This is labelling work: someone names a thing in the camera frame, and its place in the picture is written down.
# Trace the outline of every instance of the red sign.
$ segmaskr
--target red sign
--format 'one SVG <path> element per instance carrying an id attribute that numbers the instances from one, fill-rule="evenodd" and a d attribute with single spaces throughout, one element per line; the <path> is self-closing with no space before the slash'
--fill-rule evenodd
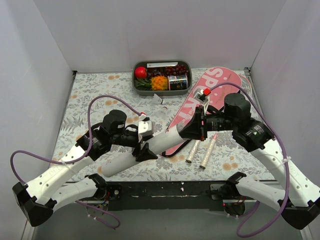
<path id="1" fill-rule="evenodd" d="M 195 109 L 199 106 L 199 102 L 194 99 L 194 92 L 197 89 L 212 88 L 218 84 L 231 82 L 241 86 L 241 79 L 234 71 L 225 67 L 213 67 L 205 71 L 205 73 L 200 77 L 198 82 L 193 87 L 189 96 L 186 98 L 178 113 L 172 120 L 169 128 L 177 125 L 180 122 L 188 123 L 195 113 Z M 235 86 L 223 85 L 214 89 L 210 97 L 210 105 L 214 106 L 216 109 L 221 109 L 224 106 L 224 99 L 227 94 L 237 93 L 239 90 Z M 177 148 L 180 146 L 174 146 L 168 149 L 165 154 L 173 154 Z"/>

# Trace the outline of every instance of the bunch of red grapes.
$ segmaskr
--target bunch of red grapes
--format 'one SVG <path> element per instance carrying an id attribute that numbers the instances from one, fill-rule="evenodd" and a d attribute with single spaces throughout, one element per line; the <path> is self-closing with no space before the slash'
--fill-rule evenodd
<path id="1" fill-rule="evenodd" d="M 152 67 L 147 69 L 147 77 L 149 79 L 158 76 L 178 76 L 187 74 L 189 71 L 183 65 L 165 66 L 165 67 Z"/>

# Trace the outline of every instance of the floral tablecloth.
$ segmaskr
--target floral tablecloth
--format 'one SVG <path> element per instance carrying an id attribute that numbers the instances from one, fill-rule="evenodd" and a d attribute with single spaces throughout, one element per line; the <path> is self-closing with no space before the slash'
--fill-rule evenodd
<path id="1" fill-rule="evenodd" d="M 206 69 L 193 69 L 193 85 L 198 81 Z M 244 75 L 244 71 L 235 71 Z M 242 79 L 242 87 L 252 95 L 250 84 Z M 146 113 L 154 122 L 155 134 L 164 131 L 173 119 L 187 94 L 164 97 L 167 107 L 166 116 L 158 114 L 163 105 L 150 104 L 151 96 L 139 96 L 132 88 L 132 73 L 87 73 L 77 74 L 67 104 L 66 112 L 56 142 L 53 159 L 59 160 L 75 144 L 76 140 L 88 130 L 87 109 L 90 101 L 99 95 L 109 94 L 119 97 L 129 103 L 139 112 Z M 111 98 L 97 100 L 91 110 L 91 124 L 101 122 L 112 109 L 119 109 L 127 114 L 126 124 L 137 124 L 138 116 L 126 108 L 122 103 Z M 258 117 L 251 109 L 252 116 Z M 201 181 L 226 180 L 237 171 L 246 173 L 255 179 L 273 180 L 273 176 L 251 154 L 239 146 L 233 139 L 230 131 L 218 133 L 215 148 L 206 169 L 199 168 L 202 158 L 208 147 L 208 139 L 200 143 L 199 149 L 192 164 L 186 163 L 186 157 L 192 147 L 188 144 L 176 156 L 157 160 L 148 160 L 137 164 L 113 177 L 105 178 L 108 181 Z M 83 168 L 71 181 L 80 181 L 86 175 L 101 173 L 101 165 L 109 159 L 116 158 L 130 149 L 113 145 L 111 151 L 96 160 L 93 164 Z"/>

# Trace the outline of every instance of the gray tray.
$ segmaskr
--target gray tray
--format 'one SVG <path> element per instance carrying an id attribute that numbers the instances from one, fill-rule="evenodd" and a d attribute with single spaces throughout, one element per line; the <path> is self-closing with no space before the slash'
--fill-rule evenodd
<path id="1" fill-rule="evenodd" d="M 178 62 L 178 64 L 185 66 L 186 69 L 189 70 L 189 72 L 187 74 L 187 78 L 188 78 L 188 88 L 187 89 L 184 89 L 184 90 L 172 90 L 172 91 L 169 91 L 169 90 L 166 90 L 166 91 L 152 91 L 152 90 L 138 90 L 138 89 L 136 89 L 136 86 L 135 86 L 135 80 L 137 80 L 137 78 L 135 76 L 136 68 L 139 68 L 139 67 L 145 67 L 146 68 L 147 64 L 171 63 L 171 62 Z M 153 96 L 154 94 L 157 94 L 158 96 L 183 95 L 183 94 L 188 92 L 188 90 L 191 88 L 191 86 L 192 86 L 192 74 L 191 74 L 190 66 L 186 61 L 182 61 L 182 60 L 140 61 L 133 68 L 133 72 L 132 72 L 132 87 L 141 96 Z"/>

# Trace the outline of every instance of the red tomato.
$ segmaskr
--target red tomato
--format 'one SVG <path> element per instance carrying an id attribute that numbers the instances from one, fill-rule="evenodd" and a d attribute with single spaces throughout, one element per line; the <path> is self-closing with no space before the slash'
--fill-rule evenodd
<path id="1" fill-rule="evenodd" d="M 143 66 L 137 67 L 134 71 L 137 79 L 145 79 L 147 77 L 147 69 Z"/>

